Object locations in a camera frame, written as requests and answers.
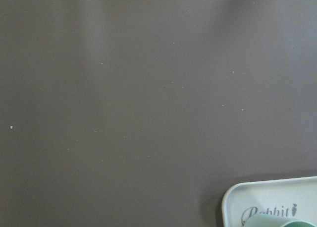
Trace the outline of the green cup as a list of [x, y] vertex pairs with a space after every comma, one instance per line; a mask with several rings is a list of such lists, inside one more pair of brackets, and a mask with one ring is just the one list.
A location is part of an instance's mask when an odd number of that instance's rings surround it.
[[305, 220], [256, 214], [246, 220], [244, 227], [316, 227], [316, 225]]

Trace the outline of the cream rabbit tray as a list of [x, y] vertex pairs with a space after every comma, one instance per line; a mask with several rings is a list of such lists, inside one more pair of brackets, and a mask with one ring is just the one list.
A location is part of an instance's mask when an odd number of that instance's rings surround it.
[[256, 214], [317, 224], [317, 177], [239, 183], [229, 188], [221, 203], [225, 227], [242, 227]]

